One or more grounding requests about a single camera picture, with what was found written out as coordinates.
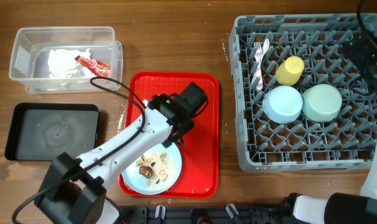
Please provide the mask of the food scraps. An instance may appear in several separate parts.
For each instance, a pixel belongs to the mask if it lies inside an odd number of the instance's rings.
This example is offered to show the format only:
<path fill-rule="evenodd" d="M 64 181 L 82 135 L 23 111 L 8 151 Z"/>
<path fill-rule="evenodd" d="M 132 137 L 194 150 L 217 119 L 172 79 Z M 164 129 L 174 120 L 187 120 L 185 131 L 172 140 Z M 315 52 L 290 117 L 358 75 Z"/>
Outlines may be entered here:
<path fill-rule="evenodd" d="M 168 152 L 146 152 L 136 160 L 140 177 L 145 178 L 146 187 L 150 191 L 165 188 L 174 174 Z"/>

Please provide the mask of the light blue dinner plate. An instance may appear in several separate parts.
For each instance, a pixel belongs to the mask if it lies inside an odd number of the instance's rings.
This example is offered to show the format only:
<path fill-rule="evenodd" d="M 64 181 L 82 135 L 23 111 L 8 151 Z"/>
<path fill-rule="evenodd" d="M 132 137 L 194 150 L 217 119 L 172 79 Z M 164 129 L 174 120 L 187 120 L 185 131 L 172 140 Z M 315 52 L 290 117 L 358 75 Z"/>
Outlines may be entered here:
<path fill-rule="evenodd" d="M 182 170 L 182 155 L 176 144 L 165 148 L 158 144 L 128 166 L 122 173 L 124 183 L 143 195 L 156 195 L 169 190 Z"/>

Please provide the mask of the red snack wrapper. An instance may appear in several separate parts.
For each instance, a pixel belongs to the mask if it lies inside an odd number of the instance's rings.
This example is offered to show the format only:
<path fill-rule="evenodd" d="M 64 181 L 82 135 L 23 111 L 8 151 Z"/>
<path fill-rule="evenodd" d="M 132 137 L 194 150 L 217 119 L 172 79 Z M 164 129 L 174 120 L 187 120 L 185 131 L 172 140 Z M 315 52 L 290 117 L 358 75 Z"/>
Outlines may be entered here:
<path fill-rule="evenodd" d="M 97 59 L 85 58 L 80 55 L 75 57 L 75 60 L 89 69 L 97 77 L 108 77 L 110 75 L 111 67 Z"/>

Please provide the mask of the white plastic fork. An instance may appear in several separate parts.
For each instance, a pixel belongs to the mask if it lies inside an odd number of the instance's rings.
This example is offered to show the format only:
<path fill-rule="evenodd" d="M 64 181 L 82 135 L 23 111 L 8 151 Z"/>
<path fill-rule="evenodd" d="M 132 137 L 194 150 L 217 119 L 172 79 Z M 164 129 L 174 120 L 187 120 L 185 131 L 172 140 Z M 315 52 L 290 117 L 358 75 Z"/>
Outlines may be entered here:
<path fill-rule="evenodd" d="M 261 61 L 263 59 L 263 48 L 260 42 L 255 42 L 256 47 L 255 59 L 258 63 L 256 71 L 252 80 L 252 84 L 256 83 L 256 89 L 261 90 L 263 87 L 262 75 L 261 75 Z"/>

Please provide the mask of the white plastic spoon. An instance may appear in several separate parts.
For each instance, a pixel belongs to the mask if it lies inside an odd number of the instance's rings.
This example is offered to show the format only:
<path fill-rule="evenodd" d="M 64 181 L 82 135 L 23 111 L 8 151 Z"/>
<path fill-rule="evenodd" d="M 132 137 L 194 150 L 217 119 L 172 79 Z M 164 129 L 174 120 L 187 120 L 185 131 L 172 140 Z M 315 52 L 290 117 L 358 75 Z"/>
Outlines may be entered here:
<path fill-rule="evenodd" d="M 262 90 L 263 89 L 263 77 L 262 77 L 262 71 L 261 71 L 261 64 L 263 61 L 263 57 L 269 50 L 269 39 L 265 39 L 263 44 L 260 42 L 255 42 L 254 46 L 256 47 L 256 53 L 255 53 L 255 59 L 258 63 L 258 66 L 256 67 L 255 74 L 253 76 L 253 79 L 251 80 L 251 83 L 256 83 L 256 89 Z"/>

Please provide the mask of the yellow plastic cup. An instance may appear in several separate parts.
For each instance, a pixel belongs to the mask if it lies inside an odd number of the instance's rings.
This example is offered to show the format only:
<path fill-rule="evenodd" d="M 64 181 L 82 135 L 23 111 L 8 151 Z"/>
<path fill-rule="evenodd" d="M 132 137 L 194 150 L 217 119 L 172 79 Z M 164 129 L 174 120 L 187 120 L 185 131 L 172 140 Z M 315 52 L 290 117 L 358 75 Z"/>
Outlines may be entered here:
<path fill-rule="evenodd" d="M 304 71 L 304 61 L 297 56 L 288 57 L 276 70 L 276 78 L 281 85 L 296 84 Z"/>

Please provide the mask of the light green bowl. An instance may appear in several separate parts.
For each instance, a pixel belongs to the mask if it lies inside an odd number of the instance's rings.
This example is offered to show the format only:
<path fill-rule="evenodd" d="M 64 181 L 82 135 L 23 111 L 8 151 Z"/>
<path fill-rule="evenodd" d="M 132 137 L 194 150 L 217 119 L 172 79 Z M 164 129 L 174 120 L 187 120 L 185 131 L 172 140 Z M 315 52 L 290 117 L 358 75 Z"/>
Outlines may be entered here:
<path fill-rule="evenodd" d="M 335 119 L 342 106 L 340 92 L 331 85 L 319 84 L 302 94 L 302 112 L 316 122 L 329 122 Z"/>

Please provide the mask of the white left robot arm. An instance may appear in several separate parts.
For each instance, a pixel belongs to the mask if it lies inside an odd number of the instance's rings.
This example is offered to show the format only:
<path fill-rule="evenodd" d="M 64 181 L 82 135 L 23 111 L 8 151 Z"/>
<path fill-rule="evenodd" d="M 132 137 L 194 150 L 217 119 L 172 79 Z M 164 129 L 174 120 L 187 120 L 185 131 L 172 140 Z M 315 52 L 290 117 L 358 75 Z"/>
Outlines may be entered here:
<path fill-rule="evenodd" d="M 66 152 L 51 163 L 34 204 L 53 223 L 114 223 L 118 209 L 106 198 L 117 176 L 156 145 L 182 142 L 208 97 L 195 83 L 181 93 L 160 94 L 145 103 L 133 91 L 127 100 L 139 116 L 109 141 L 73 158 Z"/>

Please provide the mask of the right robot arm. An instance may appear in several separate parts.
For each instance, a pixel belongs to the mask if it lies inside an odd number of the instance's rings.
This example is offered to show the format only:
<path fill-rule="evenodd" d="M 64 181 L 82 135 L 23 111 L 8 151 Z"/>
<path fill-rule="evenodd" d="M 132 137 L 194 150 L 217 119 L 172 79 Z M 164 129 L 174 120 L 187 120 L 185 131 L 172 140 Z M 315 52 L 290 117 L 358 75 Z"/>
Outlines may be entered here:
<path fill-rule="evenodd" d="M 368 31 L 343 46 L 368 87 L 377 92 L 377 40 Z M 377 224 L 377 142 L 373 162 L 359 195 L 334 193 L 328 199 L 291 193 L 280 203 L 280 219 L 290 217 L 304 223 Z"/>

